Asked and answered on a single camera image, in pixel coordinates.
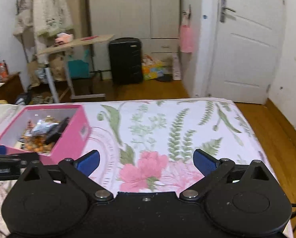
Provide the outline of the pink hanging cloth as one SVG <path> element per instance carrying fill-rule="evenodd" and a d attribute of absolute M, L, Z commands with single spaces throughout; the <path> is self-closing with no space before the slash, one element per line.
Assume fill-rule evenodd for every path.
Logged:
<path fill-rule="evenodd" d="M 193 31 L 190 27 L 190 20 L 186 14 L 183 15 L 179 30 L 180 51 L 182 53 L 193 52 Z"/>

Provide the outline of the white rolling side table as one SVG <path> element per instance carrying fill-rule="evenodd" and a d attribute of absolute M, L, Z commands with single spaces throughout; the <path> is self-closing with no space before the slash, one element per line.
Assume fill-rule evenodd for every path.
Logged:
<path fill-rule="evenodd" d="M 71 42 L 66 44 L 53 45 L 45 49 L 37 51 L 37 59 L 48 59 L 50 55 L 61 54 L 63 57 L 64 71 L 68 87 L 71 91 L 71 100 L 85 100 L 95 98 L 105 98 L 104 93 L 93 92 L 93 78 L 99 74 L 100 79 L 103 79 L 102 70 L 94 70 L 90 68 L 93 63 L 93 59 L 88 50 L 84 51 L 84 58 L 77 60 L 74 58 L 74 51 L 77 47 L 87 47 L 96 43 L 105 43 L 110 41 L 114 35 L 100 35 L 100 36 L 89 36 L 80 39 L 73 39 Z M 74 90 L 72 79 L 76 80 L 87 80 L 88 94 L 77 95 Z"/>

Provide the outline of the mixed nuts clear bag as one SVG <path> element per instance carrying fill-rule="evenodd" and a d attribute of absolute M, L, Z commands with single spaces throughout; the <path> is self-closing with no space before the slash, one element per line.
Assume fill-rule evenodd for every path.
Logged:
<path fill-rule="evenodd" d="M 20 149 L 28 152 L 50 154 L 55 143 L 46 144 L 46 136 L 22 136 L 19 140 L 21 143 Z"/>

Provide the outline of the silver snack packet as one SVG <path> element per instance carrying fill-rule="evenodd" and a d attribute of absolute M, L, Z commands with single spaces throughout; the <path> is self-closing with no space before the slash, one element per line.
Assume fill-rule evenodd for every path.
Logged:
<path fill-rule="evenodd" d="M 53 127 L 56 127 L 59 123 L 48 122 L 44 119 L 39 120 L 37 124 L 32 128 L 32 136 L 41 136 L 47 134 Z"/>

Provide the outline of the black gold cracker packet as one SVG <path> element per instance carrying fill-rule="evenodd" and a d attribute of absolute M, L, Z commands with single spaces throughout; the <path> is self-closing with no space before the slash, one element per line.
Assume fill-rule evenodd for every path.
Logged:
<path fill-rule="evenodd" d="M 51 143 L 56 143 L 61 135 L 63 134 L 64 130 L 69 124 L 69 117 L 63 119 L 56 127 L 53 127 L 45 137 L 44 144 L 49 145 Z"/>

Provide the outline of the black suitcase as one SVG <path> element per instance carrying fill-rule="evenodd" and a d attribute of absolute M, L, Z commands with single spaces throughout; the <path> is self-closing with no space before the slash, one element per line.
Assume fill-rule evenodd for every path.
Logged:
<path fill-rule="evenodd" d="M 115 85 L 143 82 L 141 41 L 118 38 L 108 44 L 112 81 Z"/>

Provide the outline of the white wardrobe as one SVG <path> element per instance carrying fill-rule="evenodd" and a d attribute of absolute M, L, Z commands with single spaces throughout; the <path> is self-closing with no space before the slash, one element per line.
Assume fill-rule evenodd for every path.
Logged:
<path fill-rule="evenodd" d="M 89 0 L 94 36 L 138 38 L 143 54 L 164 66 L 179 45 L 180 0 Z"/>

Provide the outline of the pink cardboard box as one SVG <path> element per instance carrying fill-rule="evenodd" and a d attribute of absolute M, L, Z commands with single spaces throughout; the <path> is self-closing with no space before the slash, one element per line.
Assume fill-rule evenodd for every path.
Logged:
<path fill-rule="evenodd" d="M 5 153 L 38 156 L 44 165 L 78 159 L 90 135 L 80 104 L 25 106 L 0 122 L 0 146 Z"/>

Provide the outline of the white knitted cardigan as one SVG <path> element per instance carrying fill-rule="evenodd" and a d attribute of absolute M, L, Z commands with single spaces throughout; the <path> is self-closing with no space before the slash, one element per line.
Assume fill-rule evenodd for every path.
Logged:
<path fill-rule="evenodd" d="M 33 0 L 33 33 L 37 52 L 47 48 L 50 38 L 73 28 L 66 0 Z"/>

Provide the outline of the teal bag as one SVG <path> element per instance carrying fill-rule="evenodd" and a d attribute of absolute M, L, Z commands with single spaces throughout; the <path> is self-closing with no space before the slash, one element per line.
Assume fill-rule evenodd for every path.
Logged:
<path fill-rule="evenodd" d="M 89 79 L 89 50 L 84 50 L 83 59 L 78 59 L 74 50 L 69 55 L 67 66 L 69 69 L 70 77 L 73 79 Z"/>

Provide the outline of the colourful cardboard box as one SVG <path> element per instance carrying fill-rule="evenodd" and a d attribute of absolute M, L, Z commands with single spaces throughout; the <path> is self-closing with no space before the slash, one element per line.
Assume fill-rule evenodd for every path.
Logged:
<path fill-rule="evenodd" d="M 141 60 L 141 68 L 145 81 L 154 80 L 172 72 L 172 59 L 165 58 L 158 60 L 144 54 Z"/>

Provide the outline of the white door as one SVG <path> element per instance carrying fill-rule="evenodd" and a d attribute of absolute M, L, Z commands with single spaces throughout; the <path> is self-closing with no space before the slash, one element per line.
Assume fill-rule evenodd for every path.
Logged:
<path fill-rule="evenodd" d="M 283 0 L 218 0 L 208 94 L 264 104 L 284 35 Z"/>

